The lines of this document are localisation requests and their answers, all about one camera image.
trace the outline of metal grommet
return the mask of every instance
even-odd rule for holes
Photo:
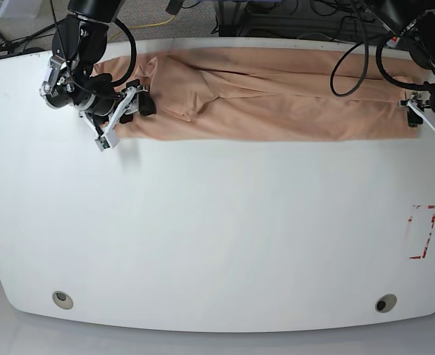
[[[384,297],[375,302],[375,310],[379,313],[388,313],[394,309],[397,304],[397,296],[394,294],[386,294]]]
[[[73,299],[62,291],[53,292],[53,302],[63,309],[73,308]]]

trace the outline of folded fabric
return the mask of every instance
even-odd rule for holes
[[[130,80],[150,87],[157,114],[119,124],[121,138],[249,141],[345,141],[414,138],[407,93],[382,79],[371,58],[367,79],[353,95],[336,98],[329,76],[342,53],[320,50],[213,48],[139,55]],[[95,65],[95,73],[120,78],[129,57]],[[412,61],[384,58],[399,80],[423,82],[427,72]],[[360,76],[363,55],[350,55],[335,78],[338,92]]]

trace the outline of white table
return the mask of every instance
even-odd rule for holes
[[[203,38],[139,51],[204,45],[347,49]],[[126,53],[117,44],[106,57]],[[425,247],[435,205],[431,132],[346,143],[126,140],[100,153],[74,109],[51,110],[38,96],[48,56],[0,61],[0,279],[17,309],[206,332],[435,312],[435,226],[427,257],[409,259]],[[417,227],[407,233],[409,217]],[[58,308],[54,291],[74,307]],[[398,303],[381,314],[385,294]]]

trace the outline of yellow cable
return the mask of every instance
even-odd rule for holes
[[[134,26],[134,27],[128,27],[129,30],[137,30],[139,28],[147,28],[147,27],[155,27],[155,26],[161,26],[162,24],[169,24],[175,17],[172,16],[170,19],[163,21],[163,22],[158,22],[157,24],[139,24],[138,26]],[[114,33],[113,35],[111,35],[111,37],[107,40],[107,43],[110,43],[111,40],[113,40],[115,37],[123,34],[124,32],[119,31],[117,33]]]

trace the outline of black cable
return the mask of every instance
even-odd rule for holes
[[[298,10],[298,7],[300,7],[300,0],[297,0],[297,6],[293,9],[293,11],[291,11],[289,13],[289,16],[293,15],[294,13],[296,13],[297,10]]]
[[[28,45],[31,41],[34,41],[34,40],[36,40],[36,39],[40,39],[40,38],[49,37],[49,36],[54,36],[54,35],[55,35],[55,33],[51,33],[51,34],[49,34],[49,35],[40,35],[39,37],[35,37],[35,38],[31,38],[31,39],[29,39],[29,40],[25,43],[25,45],[24,45],[24,49],[23,49],[21,52],[24,52],[24,51],[27,49],[27,45]]]
[[[333,42],[335,39],[337,39],[337,37],[339,37],[339,35],[341,34],[341,32],[343,31],[344,28],[344,22],[345,20],[347,20],[348,18],[354,18],[352,16],[344,16],[340,23],[339,23],[339,27],[337,28],[337,32],[336,34],[332,37],[332,40],[330,40],[330,42]]]
[[[354,42],[359,41],[359,33],[357,32],[357,21],[354,19],[354,32],[356,33],[356,40]]]
[[[37,38],[39,35],[47,32],[47,31],[49,31],[49,30],[51,30],[53,28],[55,28],[55,24],[48,25],[48,26],[42,28],[41,30],[39,30],[39,31],[37,31],[37,32],[35,32],[35,33],[31,34],[31,35],[27,35],[27,36],[22,37],[22,38],[14,39],[14,41],[17,41],[17,40],[20,39],[21,41],[18,43],[18,45],[21,46],[23,43],[25,43],[27,41],[31,41],[32,39]]]
[[[328,0],[315,0],[315,1],[321,4],[325,4],[328,7],[332,7],[333,9],[342,11],[344,13],[354,13],[354,9],[351,7],[351,5],[343,4],[342,0],[334,0],[335,3],[329,2]]]
[[[340,61],[336,64],[336,66],[334,67],[333,72],[331,73],[331,79],[330,79],[330,81],[329,81],[329,86],[331,87],[331,92],[332,92],[335,96],[337,96],[338,98],[345,98],[345,97],[347,97],[347,96],[350,96],[350,95],[354,94],[354,93],[355,93],[355,92],[360,88],[360,86],[362,85],[362,83],[364,82],[365,77],[367,76],[367,70],[368,70],[368,60],[369,60],[368,42],[369,42],[369,39],[368,39],[368,36],[367,36],[367,29],[365,28],[365,23],[364,23],[364,21],[363,21],[362,16],[360,15],[359,10],[357,9],[356,3],[354,2],[354,0],[349,0],[349,1],[351,2],[352,9],[354,10],[354,12],[355,12],[355,14],[356,14],[356,17],[357,17],[357,20],[358,20],[358,22],[359,22],[359,25],[360,25],[360,27],[362,28],[362,34],[363,34],[362,36],[363,36],[363,38],[364,38],[364,41],[363,41],[363,43],[364,43],[364,67],[363,67],[363,69],[362,69],[362,75],[360,76],[359,81],[357,82],[357,84],[356,84],[352,89],[350,89],[349,91],[347,91],[347,92],[345,92],[345,93],[343,93],[343,94],[339,94],[339,93],[336,91],[336,89],[334,88],[334,76],[336,75],[336,71],[337,71],[337,69],[339,68],[339,66],[341,65],[341,63],[344,61],[344,59],[348,56],[348,53],[350,53],[350,52],[346,53],[346,54],[341,58],[341,60],[340,60]]]
[[[119,80],[113,81],[112,87],[119,87],[122,84],[125,84],[126,81],[130,78],[135,69],[135,64],[137,63],[137,47],[135,45],[134,36],[131,34],[130,30],[127,28],[125,24],[122,23],[118,18],[114,21],[115,24],[125,33],[130,42],[130,63],[129,68],[127,68],[126,73]]]
[[[218,32],[219,32],[219,21],[218,21],[218,17],[216,16],[216,27],[211,31],[211,34],[215,35]]]
[[[398,81],[395,78],[392,78],[386,71],[385,68],[383,67],[383,63],[382,63],[382,51],[384,46],[387,44],[387,41],[393,37],[393,34],[384,36],[379,44],[377,45],[377,51],[375,54],[375,60],[377,62],[377,68],[379,68],[380,74],[382,74],[383,78],[388,81],[390,84],[395,85],[396,87],[400,87],[402,89],[406,89],[406,90],[413,90],[413,91],[428,91],[430,89],[430,84],[429,83],[424,83],[423,85],[419,85],[419,84],[409,84],[409,83],[403,83],[401,81]]]
[[[184,10],[192,9],[195,6],[198,6],[200,3],[201,3],[201,1],[197,1],[195,4],[193,4],[191,6],[187,6],[187,7],[182,6],[181,8]]]
[[[53,0],[50,0],[50,9],[52,11],[52,17],[53,17],[53,23],[55,24],[56,27],[56,32],[58,33],[58,39],[60,41],[60,48],[61,51],[63,52],[63,54],[66,56],[66,51],[64,50],[64,45],[63,45],[63,39],[61,38],[61,34],[60,34],[60,30],[58,28],[58,22],[56,21],[56,14],[55,14],[55,8],[53,6]],[[105,98],[107,100],[117,100],[119,98],[122,98],[122,95],[116,94],[116,95],[102,95],[98,92],[94,92],[92,90],[86,89],[85,87],[83,87],[82,85],[78,84],[78,82],[75,80],[75,78],[73,77],[73,73],[71,72],[71,67],[70,67],[70,62],[65,59],[65,65],[67,67],[67,72],[68,74],[70,74],[71,80],[72,82],[79,87],[80,89],[82,89],[85,92],[88,92],[91,95],[94,95],[98,98]]]
[[[274,4],[271,7],[265,7],[262,6],[261,4],[258,4],[255,1],[250,1],[247,4],[246,10],[249,11],[250,13],[270,13],[271,11],[275,10],[277,7],[281,6],[281,4],[283,3],[283,0],[281,1],[274,1]]]
[[[20,40],[22,40],[22,39],[25,39],[25,38],[29,38],[31,35],[25,35],[24,37],[18,37],[18,38],[16,38],[16,39],[13,39],[11,42],[16,42],[16,41],[20,41]]]
[[[309,0],[309,6],[313,10],[313,12],[316,13],[317,15],[319,15],[319,16],[322,16],[322,17],[333,16],[335,13],[339,12],[338,9],[334,9],[333,8],[334,11],[332,13],[320,13],[320,12],[318,12],[318,10],[316,9],[316,7],[314,5],[315,2],[316,2],[316,0]]]

